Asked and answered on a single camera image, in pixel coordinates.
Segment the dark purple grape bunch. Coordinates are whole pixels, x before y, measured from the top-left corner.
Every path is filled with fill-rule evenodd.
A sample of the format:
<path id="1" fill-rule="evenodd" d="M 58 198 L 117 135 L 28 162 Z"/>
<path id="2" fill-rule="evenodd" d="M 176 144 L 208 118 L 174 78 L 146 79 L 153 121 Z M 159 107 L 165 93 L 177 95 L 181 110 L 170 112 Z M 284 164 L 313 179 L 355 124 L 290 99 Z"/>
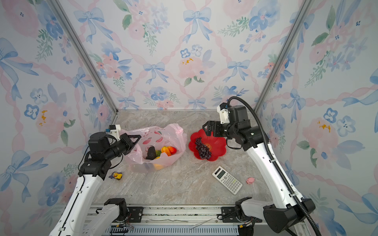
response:
<path id="1" fill-rule="evenodd" d="M 212 153 L 210 152 L 210 149 L 208 146 L 206 146 L 203 142 L 202 142 L 202 138 L 199 137 L 199 138 L 196 138 L 195 140 L 195 148 L 196 150 L 198 151 L 198 154 L 199 154 L 199 157 L 200 159 L 206 159 L 206 160 L 209 160 L 212 156 Z"/>

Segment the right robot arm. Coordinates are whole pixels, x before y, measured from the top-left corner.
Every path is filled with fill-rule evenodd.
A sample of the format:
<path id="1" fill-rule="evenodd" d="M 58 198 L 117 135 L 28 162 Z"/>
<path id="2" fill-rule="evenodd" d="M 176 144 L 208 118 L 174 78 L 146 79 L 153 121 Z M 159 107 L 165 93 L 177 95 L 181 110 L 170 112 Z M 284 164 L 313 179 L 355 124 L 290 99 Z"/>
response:
<path id="1" fill-rule="evenodd" d="M 275 157 L 260 121 L 256 121 L 256 126 L 251 126 L 248 110 L 248 107 L 242 105 L 222 103 L 217 108 L 220 120 L 208 121 L 202 127 L 207 136 L 235 140 L 258 167 L 272 196 L 271 202 L 251 197 L 238 200 L 235 203 L 238 220 L 263 220 L 275 233 L 287 231 L 291 226 L 308 220 L 319 236 L 319 228 L 311 217 L 316 208 L 313 200 L 304 198 L 294 186 Z"/>

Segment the orange red chili pepper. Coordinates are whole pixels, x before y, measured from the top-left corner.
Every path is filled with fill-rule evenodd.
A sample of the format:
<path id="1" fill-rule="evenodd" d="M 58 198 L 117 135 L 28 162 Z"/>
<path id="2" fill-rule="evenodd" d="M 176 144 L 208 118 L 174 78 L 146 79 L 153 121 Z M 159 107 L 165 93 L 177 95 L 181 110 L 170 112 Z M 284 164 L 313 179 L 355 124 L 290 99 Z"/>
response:
<path id="1" fill-rule="evenodd" d="M 167 147 L 167 146 L 164 146 L 164 147 L 161 148 L 161 153 L 165 153 L 165 154 L 167 154 L 167 156 L 171 156 L 171 151 L 170 151 L 169 147 Z"/>

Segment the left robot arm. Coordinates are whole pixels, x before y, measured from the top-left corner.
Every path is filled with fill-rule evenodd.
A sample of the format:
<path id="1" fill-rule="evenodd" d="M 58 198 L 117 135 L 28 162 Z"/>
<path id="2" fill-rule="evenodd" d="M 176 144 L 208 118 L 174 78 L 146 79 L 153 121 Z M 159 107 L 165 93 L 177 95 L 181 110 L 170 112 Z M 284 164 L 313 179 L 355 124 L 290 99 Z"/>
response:
<path id="1" fill-rule="evenodd" d="M 95 219 L 89 224 L 85 223 L 93 199 L 112 167 L 111 161 L 129 154 L 140 139 L 140 135 L 126 133 L 112 135 L 97 132 L 90 136 L 89 151 L 84 156 L 84 163 L 79 167 L 74 192 L 50 235 L 101 236 L 112 222 L 125 223 L 129 219 L 131 214 L 125 199 L 112 198 L 105 202 Z"/>

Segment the dark avocado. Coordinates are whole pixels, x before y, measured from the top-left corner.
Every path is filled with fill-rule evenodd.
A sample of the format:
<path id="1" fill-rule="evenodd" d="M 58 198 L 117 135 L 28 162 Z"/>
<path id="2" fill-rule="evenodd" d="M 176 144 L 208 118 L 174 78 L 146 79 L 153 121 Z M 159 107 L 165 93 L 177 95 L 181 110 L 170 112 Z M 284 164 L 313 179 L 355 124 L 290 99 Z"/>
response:
<path id="1" fill-rule="evenodd" d="M 154 160 L 156 158 L 156 149 L 154 146 L 151 146 L 148 148 L 148 151 L 147 151 L 147 157 L 146 159 L 147 160 Z"/>

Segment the pink plastic bag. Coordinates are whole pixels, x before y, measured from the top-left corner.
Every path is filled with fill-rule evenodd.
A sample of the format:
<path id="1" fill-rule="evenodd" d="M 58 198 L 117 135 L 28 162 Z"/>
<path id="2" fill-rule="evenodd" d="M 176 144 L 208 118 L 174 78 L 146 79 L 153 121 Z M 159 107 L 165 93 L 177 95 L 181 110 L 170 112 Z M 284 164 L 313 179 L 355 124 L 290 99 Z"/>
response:
<path id="1" fill-rule="evenodd" d="M 158 171 L 153 166 L 153 160 L 146 159 L 148 148 L 151 146 L 154 146 L 156 150 L 160 150 L 164 146 L 172 146 L 177 149 L 176 154 L 171 156 L 167 156 L 165 153 L 161 154 L 160 157 L 164 159 L 166 167 L 173 165 L 186 151 L 188 137 L 179 124 L 169 124 L 164 128 L 152 126 L 132 131 L 122 129 L 120 133 L 141 135 L 141 139 L 136 144 L 135 148 L 124 158 L 129 169 L 135 173 Z"/>

